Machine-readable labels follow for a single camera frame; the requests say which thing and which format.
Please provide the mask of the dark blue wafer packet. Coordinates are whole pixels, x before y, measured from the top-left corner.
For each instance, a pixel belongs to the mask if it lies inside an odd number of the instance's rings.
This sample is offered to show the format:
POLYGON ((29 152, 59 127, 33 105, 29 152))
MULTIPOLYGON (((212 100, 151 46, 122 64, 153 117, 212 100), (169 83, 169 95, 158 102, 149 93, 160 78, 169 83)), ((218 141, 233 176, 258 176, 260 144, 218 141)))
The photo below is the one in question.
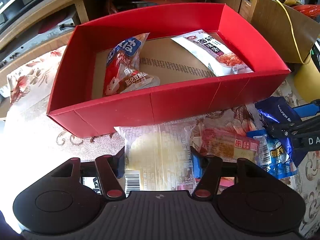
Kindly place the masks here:
MULTIPOLYGON (((300 116, 287 104, 287 101, 282 96, 271 96, 255 103, 254 106, 260 114, 263 126, 266 128, 274 124, 289 124, 301 121, 300 116)), ((293 152, 293 146, 289 138, 277 137, 277 139, 281 142, 295 166, 298 167, 304 159, 306 152, 296 154, 293 152)))

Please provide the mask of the clear bread bun packet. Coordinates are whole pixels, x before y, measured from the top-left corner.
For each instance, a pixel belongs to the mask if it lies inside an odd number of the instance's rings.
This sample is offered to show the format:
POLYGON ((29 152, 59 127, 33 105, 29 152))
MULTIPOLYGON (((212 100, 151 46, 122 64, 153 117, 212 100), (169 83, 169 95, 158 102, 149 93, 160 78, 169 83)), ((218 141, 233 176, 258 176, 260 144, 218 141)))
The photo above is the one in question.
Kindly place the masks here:
POLYGON ((195 122, 116 127, 124 139, 125 192, 193 192, 190 136, 195 122))

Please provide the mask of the blue-topped orange snack bag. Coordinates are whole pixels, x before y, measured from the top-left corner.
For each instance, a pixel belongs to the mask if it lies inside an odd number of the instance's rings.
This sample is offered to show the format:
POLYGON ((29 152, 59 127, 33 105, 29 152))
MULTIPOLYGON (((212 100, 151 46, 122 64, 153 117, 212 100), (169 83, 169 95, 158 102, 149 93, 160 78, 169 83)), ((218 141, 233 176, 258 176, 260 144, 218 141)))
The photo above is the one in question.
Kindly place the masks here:
POLYGON ((160 85, 157 76, 140 70, 140 52, 149 33, 127 38, 108 54, 103 96, 111 96, 160 85))

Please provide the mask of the white spicy strips packet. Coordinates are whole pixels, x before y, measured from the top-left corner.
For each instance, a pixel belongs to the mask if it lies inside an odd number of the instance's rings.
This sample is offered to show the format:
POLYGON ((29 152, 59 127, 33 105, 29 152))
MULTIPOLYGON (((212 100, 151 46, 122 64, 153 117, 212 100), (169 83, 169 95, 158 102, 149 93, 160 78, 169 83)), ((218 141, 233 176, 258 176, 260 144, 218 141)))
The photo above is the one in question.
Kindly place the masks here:
POLYGON ((202 29, 175 36, 172 40, 193 54, 217 77, 253 72, 227 46, 202 29))

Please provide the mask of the yellow bucket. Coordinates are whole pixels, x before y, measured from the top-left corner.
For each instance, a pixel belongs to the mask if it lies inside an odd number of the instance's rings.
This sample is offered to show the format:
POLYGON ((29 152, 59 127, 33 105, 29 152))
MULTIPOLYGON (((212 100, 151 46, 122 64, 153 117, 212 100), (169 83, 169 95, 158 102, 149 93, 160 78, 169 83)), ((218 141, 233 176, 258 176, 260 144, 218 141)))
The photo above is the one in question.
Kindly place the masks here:
POLYGON ((304 101, 310 103, 313 100, 319 99, 319 70, 314 64, 311 55, 308 55, 306 58, 306 64, 295 65, 293 83, 304 101))

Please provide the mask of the clear red-print snack pack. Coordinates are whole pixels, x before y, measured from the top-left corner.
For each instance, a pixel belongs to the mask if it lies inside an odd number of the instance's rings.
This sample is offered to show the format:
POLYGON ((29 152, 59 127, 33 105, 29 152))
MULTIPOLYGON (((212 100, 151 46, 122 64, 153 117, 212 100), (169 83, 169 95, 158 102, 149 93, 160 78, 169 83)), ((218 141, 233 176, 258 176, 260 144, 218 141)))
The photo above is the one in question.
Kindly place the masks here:
POLYGON ((214 155, 228 162, 235 162, 238 158, 256 162, 260 144, 258 140, 218 128, 204 128, 194 143, 201 156, 214 155))

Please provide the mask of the blue cartoon snack packet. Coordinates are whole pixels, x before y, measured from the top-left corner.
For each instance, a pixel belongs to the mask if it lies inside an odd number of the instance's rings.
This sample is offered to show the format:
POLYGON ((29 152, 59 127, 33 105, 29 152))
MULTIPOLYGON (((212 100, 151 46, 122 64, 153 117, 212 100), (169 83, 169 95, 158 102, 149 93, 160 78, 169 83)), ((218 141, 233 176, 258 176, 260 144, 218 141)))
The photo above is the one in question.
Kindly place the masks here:
POLYGON ((297 174, 297 168, 278 139, 269 136, 265 129, 247 132, 249 138, 259 141, 258 165, 277 179, 297 174))

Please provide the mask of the floral beige tablecloth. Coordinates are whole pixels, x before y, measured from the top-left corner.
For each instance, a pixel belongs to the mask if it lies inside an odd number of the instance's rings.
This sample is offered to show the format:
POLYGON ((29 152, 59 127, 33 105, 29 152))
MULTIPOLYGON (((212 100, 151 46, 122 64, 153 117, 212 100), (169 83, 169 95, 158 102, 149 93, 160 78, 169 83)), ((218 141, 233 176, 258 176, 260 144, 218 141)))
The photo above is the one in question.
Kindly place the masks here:
MULTIPOLYGON (((80 139, 50 120, 46 111, 51 87, 51 83, 32 87, 11 106, 1 130, 1 212, 16 232, 21 229, 12 205, 22 190, 71 157, 93 161, 116 154, 124 144, 116 133, 80 139)), ((298 173, 284 183, 305 201, 301 234, 319 238, 319 152, 309 152, 298 173)))

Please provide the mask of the brown cardboard box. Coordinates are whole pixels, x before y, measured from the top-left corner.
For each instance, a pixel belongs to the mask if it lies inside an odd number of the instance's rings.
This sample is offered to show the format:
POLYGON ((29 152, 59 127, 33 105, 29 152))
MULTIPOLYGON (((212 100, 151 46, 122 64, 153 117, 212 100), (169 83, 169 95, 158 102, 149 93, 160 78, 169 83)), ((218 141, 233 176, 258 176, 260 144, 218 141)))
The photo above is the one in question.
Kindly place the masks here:
POLYGON ((239 14, 287 63, 305 61, 319 35, 319 23, 274 0, 242 0, 239 14))

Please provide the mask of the red cardboard box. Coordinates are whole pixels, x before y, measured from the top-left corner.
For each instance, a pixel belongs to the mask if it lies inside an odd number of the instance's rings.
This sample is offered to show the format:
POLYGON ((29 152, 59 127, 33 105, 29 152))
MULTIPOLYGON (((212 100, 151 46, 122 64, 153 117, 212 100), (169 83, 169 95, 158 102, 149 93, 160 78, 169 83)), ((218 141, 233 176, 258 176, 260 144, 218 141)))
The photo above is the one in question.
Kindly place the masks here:
POLYGON ((116 126, 159 124, 228 109, 269 97, 290 70, 271 45, 225 4, 180 3, 119 12, 79 25, 60 62, 47 114, 79 138, 112 133, 116 126), (250 73, 217 77, 172 40, 202 29, 224 42, 250 73), (108 52, 148 33, 140 69, 159 86, 103 96, 113 75, 108 52))

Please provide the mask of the silver media player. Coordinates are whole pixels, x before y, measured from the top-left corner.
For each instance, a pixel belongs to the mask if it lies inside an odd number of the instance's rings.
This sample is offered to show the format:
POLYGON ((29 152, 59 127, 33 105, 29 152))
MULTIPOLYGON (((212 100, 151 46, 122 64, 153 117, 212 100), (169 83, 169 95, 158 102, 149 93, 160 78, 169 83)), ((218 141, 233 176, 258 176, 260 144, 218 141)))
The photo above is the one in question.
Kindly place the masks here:
POLYGON ((36 46, 70 32, 78 23, 77 16, 67 17, 49 30, 44 31, 40 30, 40 27, 43 26, 42 23, 36 24, 1 50, 1 68, 36 46))

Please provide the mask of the wooden TV stand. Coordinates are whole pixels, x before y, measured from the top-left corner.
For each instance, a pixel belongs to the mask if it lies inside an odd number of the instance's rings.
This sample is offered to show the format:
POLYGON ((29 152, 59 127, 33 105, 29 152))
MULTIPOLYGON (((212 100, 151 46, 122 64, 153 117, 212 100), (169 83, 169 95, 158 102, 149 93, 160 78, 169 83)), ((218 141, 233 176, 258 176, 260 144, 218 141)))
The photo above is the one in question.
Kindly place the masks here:
MULTIPOLYGON (((13 24, 8 26, 8 28, 1 33, 1 49, 6 47, 12 40, 17 38, 21 33, 25 32, 33 25, 37 24, 44 18, 74 5, 76 9, 80 8, 78 12, 80 21, 82 23, 88 22, 87 9, 85 8, 84 0, 44 0, 35 7, 31 8, 24 15, 19 17, 13 24)), ((7 74, 18 68, 23 63, 18 63, 18 56, 12 63, 8 63, 3 68, 1 68, 1 87, 7 83, 7 74)))

